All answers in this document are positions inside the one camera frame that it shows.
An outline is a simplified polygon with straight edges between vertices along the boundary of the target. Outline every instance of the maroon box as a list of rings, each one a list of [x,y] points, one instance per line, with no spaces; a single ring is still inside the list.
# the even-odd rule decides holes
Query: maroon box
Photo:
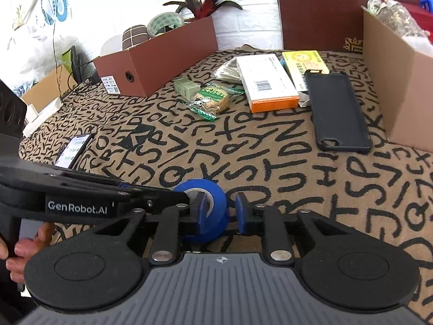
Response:
[[[93,62],[99,77],[114,78],[111,93],[146,97],[217,49],[209,16]]]

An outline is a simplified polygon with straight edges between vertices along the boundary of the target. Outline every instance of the reddish brown cardboard box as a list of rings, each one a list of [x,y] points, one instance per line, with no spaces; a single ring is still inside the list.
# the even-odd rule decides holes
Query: reddish brown cardboard box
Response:
[[[433,152],[433,57],[364,10],[364,58],[388,139]]]
[[[93,62],[100,77],[114,77],[121,95],[145,97],[217,49],[210,16]]]

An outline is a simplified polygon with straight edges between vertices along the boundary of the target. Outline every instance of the silver rivet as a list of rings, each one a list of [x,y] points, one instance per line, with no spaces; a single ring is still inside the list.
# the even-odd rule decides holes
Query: silver rivet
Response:
[[[152,259],[155,261],[169,261],[173,258],[173,254],[168,251],[157,251],[152,254]]]
[[[292,253],[289,251],[285,251],[283,249],[273,251],[271,253],[271,258],[276,261],[286,261],[292,257]]]

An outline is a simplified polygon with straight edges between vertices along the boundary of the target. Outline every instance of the human hand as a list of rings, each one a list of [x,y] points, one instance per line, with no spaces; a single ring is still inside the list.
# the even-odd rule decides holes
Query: human hand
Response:
[[[15,244],[16,256],[6,260],[6,268],[10,271],[10,278],[16,283],[24,283],[24,268],[29,259],[51,243],[54,223],[44,222],[39,226],[38,234],[33,240],[22,239]],[[6,259],[8,251],[6,244],[0,239],[0,258]]]

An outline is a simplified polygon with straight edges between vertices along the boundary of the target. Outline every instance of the barcode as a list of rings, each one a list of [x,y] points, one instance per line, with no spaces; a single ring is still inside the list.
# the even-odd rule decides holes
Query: barcode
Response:
[[[256,82],[255,84],[256,84],[257,89],[259,91],[262,91],[262,90],[272,90],[272,88],[271,88],[271,86],[270,86],[270,84],[269,84],[269,82],[267,80],[260,80],[260,81]]]

